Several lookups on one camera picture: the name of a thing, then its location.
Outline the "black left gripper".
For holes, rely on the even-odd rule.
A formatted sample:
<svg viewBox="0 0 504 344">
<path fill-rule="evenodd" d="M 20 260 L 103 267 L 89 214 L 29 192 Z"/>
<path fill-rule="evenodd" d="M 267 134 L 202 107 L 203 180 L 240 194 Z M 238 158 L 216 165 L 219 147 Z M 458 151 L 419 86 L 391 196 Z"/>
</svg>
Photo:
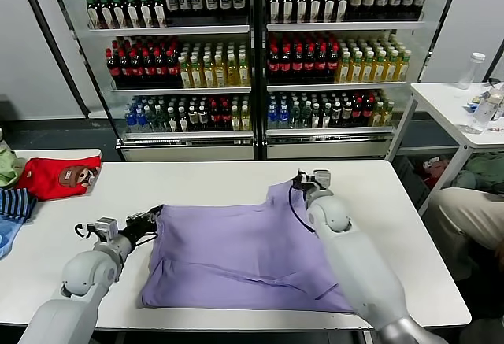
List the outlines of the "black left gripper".
<svg viewBox="0 0 504 344">
<path fill-rule="evenodd" d="M 149 212 L 135 213 L 126 218 L 126 226 L 119 230 L 132 248 L 141 246 L 157 238 L 157 223 L 160 219 L 163 205 L 153 207 Z"/>
</svg>

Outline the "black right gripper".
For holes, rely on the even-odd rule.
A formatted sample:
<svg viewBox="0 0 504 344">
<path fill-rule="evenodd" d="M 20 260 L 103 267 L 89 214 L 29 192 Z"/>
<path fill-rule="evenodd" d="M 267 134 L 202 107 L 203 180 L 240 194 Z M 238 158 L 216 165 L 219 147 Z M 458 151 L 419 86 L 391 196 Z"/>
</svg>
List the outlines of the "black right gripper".
<svg viewBox="0 0 504 344">
<path fill-rule="evenodd" d="M 298 170 L 293 178 L 293 188 L 300 190 L 303 194 L 303 199 L 308 202 L 315 191 L 314 175 Z"/>
</svg>

